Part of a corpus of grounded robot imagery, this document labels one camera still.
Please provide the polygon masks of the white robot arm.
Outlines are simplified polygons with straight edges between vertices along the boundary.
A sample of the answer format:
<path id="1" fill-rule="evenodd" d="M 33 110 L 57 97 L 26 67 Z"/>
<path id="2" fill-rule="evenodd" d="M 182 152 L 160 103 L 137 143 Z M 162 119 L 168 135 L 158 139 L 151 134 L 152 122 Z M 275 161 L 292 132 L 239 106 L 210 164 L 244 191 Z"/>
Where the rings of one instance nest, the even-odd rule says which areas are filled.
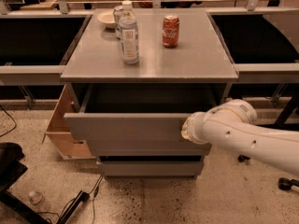
<path id="1" fill-rule="evenodd" d="M 234 99 L 207 112 L 195 112 L 184 122 L 181 135 L 197 145 L 211 145 L 299 175 L 299 132 L 254 125 L 257 112 Z"/>

